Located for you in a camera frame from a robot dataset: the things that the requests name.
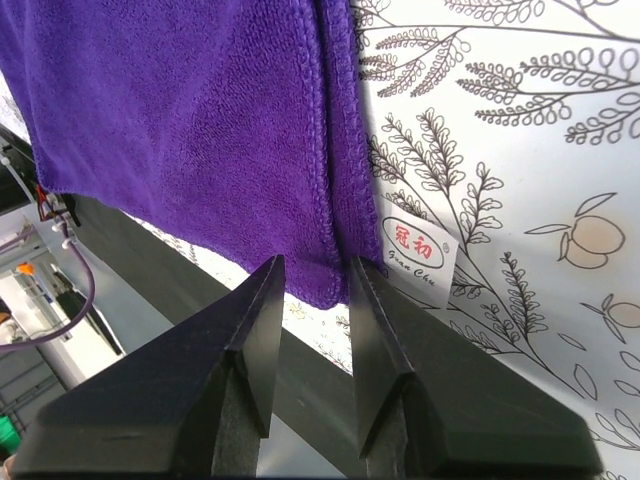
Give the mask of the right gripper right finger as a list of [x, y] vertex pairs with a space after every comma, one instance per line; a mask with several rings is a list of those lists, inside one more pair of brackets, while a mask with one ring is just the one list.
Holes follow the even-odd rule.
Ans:
[[352, 368], [371, 475], [598, 475], [585, 421], [352, 260]]

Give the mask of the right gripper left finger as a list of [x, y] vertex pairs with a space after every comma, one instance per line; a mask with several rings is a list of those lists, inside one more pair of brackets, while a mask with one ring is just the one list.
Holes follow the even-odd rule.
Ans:
[[14, 475], [252, 475], [269, 435], [285, 266], [240, 286], [46, 405]]

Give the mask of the purple cloth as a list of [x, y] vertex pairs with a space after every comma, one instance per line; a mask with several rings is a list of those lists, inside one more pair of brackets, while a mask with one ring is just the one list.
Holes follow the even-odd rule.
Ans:
[[38, 179], [329, 309], [382, 260], [346, 1], [5, 1]]

